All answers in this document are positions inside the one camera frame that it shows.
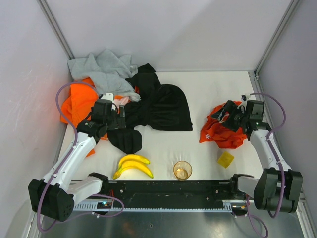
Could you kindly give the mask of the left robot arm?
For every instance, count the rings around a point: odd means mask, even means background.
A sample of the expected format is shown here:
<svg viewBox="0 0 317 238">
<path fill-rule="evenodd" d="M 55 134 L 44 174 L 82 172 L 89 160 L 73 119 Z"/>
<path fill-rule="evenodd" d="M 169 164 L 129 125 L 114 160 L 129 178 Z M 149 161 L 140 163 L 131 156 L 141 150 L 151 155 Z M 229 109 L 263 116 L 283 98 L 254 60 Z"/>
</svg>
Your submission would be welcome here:
<svg viewBox="0 0 317 238">
<path fill-rule="evenodd" d="M 108 177 L 91 173 L 84 180 L 71 184 L 72 177 L 99 140 L 110 130 L 125 128 L 124 112 L 109 100 L 97 100 L 88 117 L 75 129 L 69 151 L 41 179 L 28 186 L 32 210 L 64 222 L 74 206 L 90 196 L 106 191 Z"/>
</svg>

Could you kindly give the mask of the black zip jacket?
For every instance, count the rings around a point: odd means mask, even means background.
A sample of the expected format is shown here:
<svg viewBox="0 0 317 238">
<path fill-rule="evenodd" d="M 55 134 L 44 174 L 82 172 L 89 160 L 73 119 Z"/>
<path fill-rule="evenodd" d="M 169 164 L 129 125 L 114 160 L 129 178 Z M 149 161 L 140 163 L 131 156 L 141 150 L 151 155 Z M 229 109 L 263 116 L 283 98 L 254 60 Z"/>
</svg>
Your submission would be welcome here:
<svg viewBox="0 0 317 238">
<path fill-rule="evenodd" d="M 159 131 L 192 131 L 190 110 L 184 92 L 176 85 L 162 84 L 150 64 L 138 67 L 138 72 L 126 81 L 141 97 L 129 102 L 125 109 L 125 129 L 107 132 L 108 141 L 126 154 L 142 149 L 142 135 L 136 126 L 150 126 Z"/>
</svg>

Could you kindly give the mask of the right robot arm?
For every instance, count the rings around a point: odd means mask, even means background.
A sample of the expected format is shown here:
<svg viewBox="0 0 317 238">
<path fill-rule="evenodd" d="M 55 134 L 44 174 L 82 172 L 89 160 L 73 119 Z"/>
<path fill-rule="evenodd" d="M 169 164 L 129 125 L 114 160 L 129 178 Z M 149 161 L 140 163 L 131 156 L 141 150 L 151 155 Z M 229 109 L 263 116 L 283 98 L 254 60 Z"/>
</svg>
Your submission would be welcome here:
<svg viewBox="0 0 317 238">
<path fill-rule="evenodd" d="M 229 100 L 211 118 L 233 132 L 241 129 L 260 160 L 263 169 L 261 177 L 256 179 L 249 175 L 235 174 L 235 189 L 253 198 L 259 210 L 294 213 L 300 198 L 303 176 L 292 170 L 279 152 L 269 124 L 263 121 L 264 103 L 245 99 L 242 104 L 236 105 Z"/>
</svg>

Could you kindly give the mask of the orange shorts white drawstring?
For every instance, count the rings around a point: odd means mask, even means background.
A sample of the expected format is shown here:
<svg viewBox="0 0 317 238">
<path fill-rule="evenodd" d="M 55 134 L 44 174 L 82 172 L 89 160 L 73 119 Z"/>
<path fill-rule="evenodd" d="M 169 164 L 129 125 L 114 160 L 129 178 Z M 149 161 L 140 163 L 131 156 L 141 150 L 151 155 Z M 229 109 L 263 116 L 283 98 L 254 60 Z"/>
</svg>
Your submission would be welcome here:
<svg viewBox="0 0 317 238">
<path fill-rule="evenodd" d="M 242 133 L 242 129 L 236 132 L 224 127 L 211 115 L 219 111 L 225 103 L 216 106 L 207 116 L 207 121 L 201 129 L 199 142 L 215 142 L 222 149 L 236 149 L 244 143 L 247 136 Z"/>
</svg>

